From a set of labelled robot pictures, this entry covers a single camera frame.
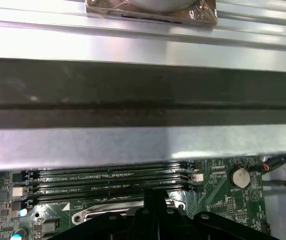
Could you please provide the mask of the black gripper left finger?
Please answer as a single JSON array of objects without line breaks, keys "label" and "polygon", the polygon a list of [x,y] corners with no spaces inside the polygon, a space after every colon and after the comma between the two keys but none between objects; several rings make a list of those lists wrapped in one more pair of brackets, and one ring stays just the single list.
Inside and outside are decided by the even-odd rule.
[{"label": "black gripper left finger", "polygon": [[144,190],[143,207],[127,216],[106,212],[52,237],[53,240],[143,240],[154,239],[156,191]]}]

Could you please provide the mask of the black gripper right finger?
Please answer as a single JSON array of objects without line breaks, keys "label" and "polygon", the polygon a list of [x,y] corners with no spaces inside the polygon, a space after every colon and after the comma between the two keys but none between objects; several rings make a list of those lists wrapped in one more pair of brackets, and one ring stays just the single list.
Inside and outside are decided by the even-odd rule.
[{"label": "black gripper right finger", "polygon": [[200,212],[192,219],[167,207],[165,190],[155,191],[155,214],[162,240],[269,240],[270,236],[212,212]]}]

